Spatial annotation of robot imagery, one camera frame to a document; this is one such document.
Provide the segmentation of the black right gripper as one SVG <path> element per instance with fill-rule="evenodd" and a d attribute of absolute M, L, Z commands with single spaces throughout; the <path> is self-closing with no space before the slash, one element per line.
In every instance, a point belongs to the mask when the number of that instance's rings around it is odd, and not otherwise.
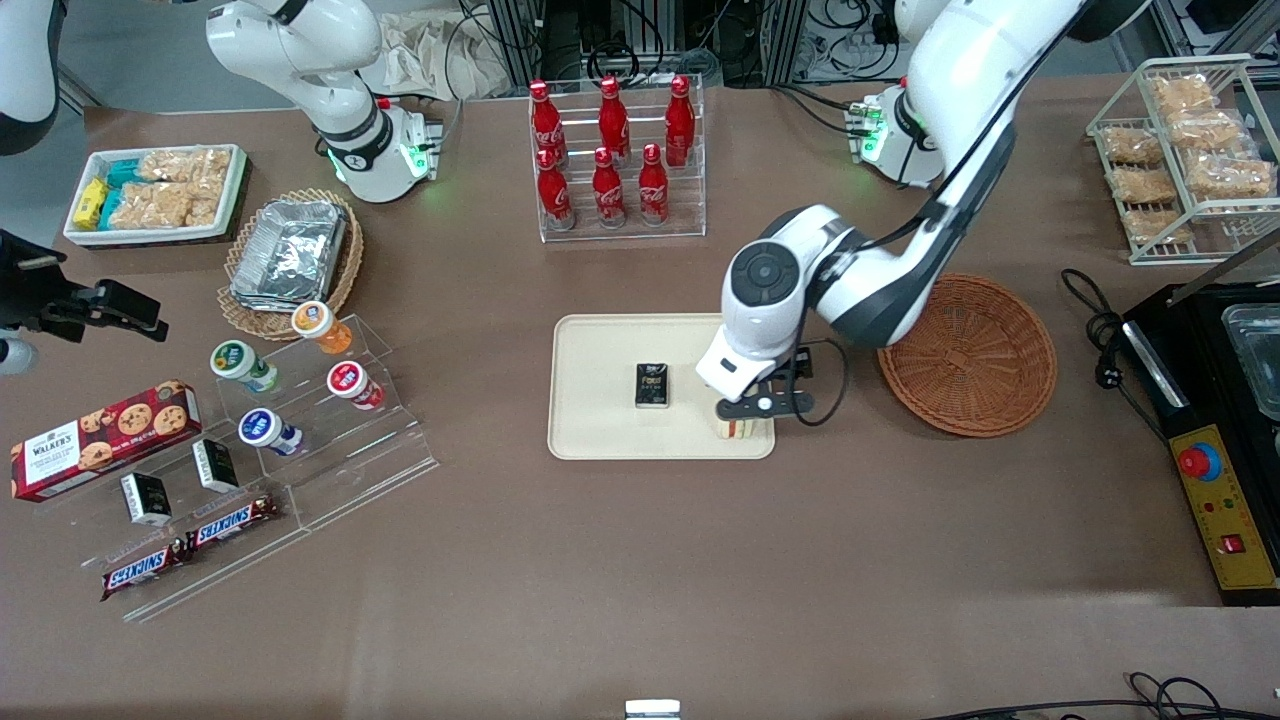
<path fill-rule="evenodd" d="M 65 278 L 67 255 L 1 233 L 1 324 L 4 329 L 35 333 L 79 333 L 84 328 L 115 328 L 152 342 L 165 342 L 169 324 L 160 320 L 160 302 L 119 281 L 95 287 Z M 91 318 L 99 299 L 101 314 Z"/>

